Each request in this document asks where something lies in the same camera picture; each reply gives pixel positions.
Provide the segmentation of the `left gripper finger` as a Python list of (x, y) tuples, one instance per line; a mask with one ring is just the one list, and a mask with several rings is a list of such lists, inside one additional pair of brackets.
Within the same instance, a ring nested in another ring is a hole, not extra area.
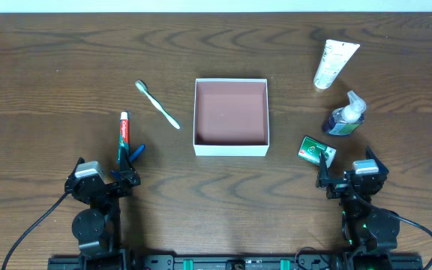
[(133, 168), (125, 148), (119, 149), (119, 174), (122, 180), (136, 180), (137, 172)]
[(80, 164), (84, 164), (84, 163), (85, 163), (84, 158), (83, 158), (83, 157), (79, 157), (79, 158), (78, 158), (78, 161), (76, 162), (76, 166), (75, 166), (74, 169), (73, 169), (73, 172), (75, 173), (75, 172), (77, 171), (77, 167), (78, 167)]

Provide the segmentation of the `clear blue soap pump bottle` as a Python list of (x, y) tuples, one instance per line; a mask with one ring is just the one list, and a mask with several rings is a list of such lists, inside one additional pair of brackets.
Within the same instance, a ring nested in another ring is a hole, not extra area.
[(347, 93), (349, 104), (335, 109), (322, 125), (326, 134), (345, 137), (349, 136), (365, 121), (366, 103), (354, 91)]

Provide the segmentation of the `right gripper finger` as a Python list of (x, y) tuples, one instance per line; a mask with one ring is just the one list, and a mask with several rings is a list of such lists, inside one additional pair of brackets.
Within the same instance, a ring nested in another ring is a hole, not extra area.
[(388, 168), (377, 158), (369, 145), (365, 149), (365, 157), (368, 160), (374, 160), (379, 170), (378, 173), (389, 173)]
[(329, 170), (326, 164), (326, 158), (324, 153), (321, 151), (319, 153), (319, 170), (318, 170), (315, 186), (317, 188), (324, 188), (329, 184), (330, 180), (331, 178), (329, 176)]

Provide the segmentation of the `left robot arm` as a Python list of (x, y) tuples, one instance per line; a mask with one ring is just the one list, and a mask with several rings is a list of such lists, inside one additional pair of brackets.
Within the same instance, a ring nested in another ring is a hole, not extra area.
[(140, 184), (128, 153), (119, 153), (118, 177), (112, 183), (104, 182), (104, 174), (97, 161), (80, 158), (67, 177), (64, 191), (75, 200), (89, 206), (81, 211), (71, 226), (78, 240), (79, 269), (131, 269), (131, 252), (121, 243), (121, 209), (119, 200), (129, 197), (132, 188)]

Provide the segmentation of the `black mounting rail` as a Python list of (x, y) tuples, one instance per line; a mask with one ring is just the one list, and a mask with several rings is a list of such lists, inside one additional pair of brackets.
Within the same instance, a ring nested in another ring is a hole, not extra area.
[(341, 255), (300, 253), (297, 256), (172, 256), (151, 255), (127, 259), (125, 256), (87, 260), (76, 257), (48, 259), (49, 270), (68, 269), (133, 269), (133, 270), (296, 270), (296, 269), (423, 269), (420, 256), (354, 256), (345, 260)]

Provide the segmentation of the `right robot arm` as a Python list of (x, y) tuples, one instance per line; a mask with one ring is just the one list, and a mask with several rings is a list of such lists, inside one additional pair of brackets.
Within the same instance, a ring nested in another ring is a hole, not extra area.
[(352, 163), (340, 178), (329, 174), (326, 159), (319, 156), (318, 188), (326, 197), (339, 199), (343, 207), (342, 234), (349, 248), (330, 257), (330, 269), (393, 269), (391, 251), (397, 246), (400, 221), (393, 211), (378, 208), (371, 197), (383, 187), (389, 170), (367, 147), (365, 159)]

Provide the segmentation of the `white cardboard box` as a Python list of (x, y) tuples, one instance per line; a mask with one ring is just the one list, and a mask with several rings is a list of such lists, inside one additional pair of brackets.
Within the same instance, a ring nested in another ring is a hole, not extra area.
[(267, 79), (195, 80), (195, 155), (260, 157), (269, 146)]

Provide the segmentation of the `blue disposable razor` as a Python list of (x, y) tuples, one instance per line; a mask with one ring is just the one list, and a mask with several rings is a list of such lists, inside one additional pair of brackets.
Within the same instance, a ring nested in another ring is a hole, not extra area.
[[(129, 157), (129, 161), (131, 164), (143, 153), (145, 147), (146, 146), (144, 144), (140, 145), (138, 149)], [(117, 180), (121, 179), (119, 171), (111, 170), (109, 173), (113, 178)]]

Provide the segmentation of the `white lotion tube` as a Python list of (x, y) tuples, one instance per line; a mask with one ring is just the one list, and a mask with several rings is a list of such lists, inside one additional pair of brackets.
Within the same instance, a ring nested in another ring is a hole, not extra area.
[(327, 40), (313, 84), (318, 89), (328, 89), (359, 47), (358, 43)]

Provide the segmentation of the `red green toothpaste tube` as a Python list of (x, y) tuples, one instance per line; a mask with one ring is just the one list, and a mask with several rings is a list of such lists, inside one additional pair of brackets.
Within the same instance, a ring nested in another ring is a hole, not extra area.
[(118, 139), (118, 157), (117, 163), (119, 164), (122, 159), (122, 149), (124, 153), (129, 155), (130, 143), (129, 143), (129, 115), (127, 111), (121, 112), (120, 125), (119, 125), (119, 139)]

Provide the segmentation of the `green soap bar box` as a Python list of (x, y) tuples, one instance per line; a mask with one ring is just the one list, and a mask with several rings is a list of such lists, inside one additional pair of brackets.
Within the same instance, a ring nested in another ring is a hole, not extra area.
[(313, 164), (320, 165), (320, 155), (325, 158), (327, 167), (332, 165), (337, 150), (329, 145), (317, 141), (309, 136), (305, 136), (301, 142), (298, 156)]

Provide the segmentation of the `green white toothbrush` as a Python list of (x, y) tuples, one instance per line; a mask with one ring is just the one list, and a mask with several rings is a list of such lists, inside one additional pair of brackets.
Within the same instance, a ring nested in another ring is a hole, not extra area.
[(181, 128), (180, 124), (164, 109), (164, 107), (161, 105), (161, 103), (155, 99), (150, 93), (146, 86), (146, 84), (142, 80), (137, 80), (135, 82), (136, 88), (142, 92), (152, 103), (152, 105), (160, 111), (163, 116), (166, 118), (166, 120), (177, 130)]

